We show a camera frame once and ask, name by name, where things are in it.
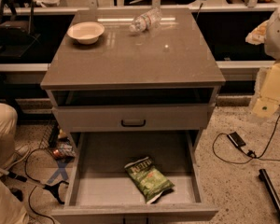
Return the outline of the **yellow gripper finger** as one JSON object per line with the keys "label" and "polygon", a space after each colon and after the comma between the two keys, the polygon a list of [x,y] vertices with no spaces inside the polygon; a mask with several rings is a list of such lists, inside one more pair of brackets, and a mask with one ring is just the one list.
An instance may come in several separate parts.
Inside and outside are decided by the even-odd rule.
{"label": "yellow gripper finger", "polygon": [[267,21],[262,22],[259,26],[257,26],[252,32],[250,32],[246,36],[245,41],[252,45],[263,44],[265,41],[267,24]]}

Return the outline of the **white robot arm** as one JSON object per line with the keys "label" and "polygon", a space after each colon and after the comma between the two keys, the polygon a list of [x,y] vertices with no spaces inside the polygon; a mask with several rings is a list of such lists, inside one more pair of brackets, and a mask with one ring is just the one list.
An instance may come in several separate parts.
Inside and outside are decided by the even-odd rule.
{"label": "white robot arm", "polygon": [[280,6],[267,20],[250,32],[245,41],[252,45],[264,45],[265,53],[280,60]]}

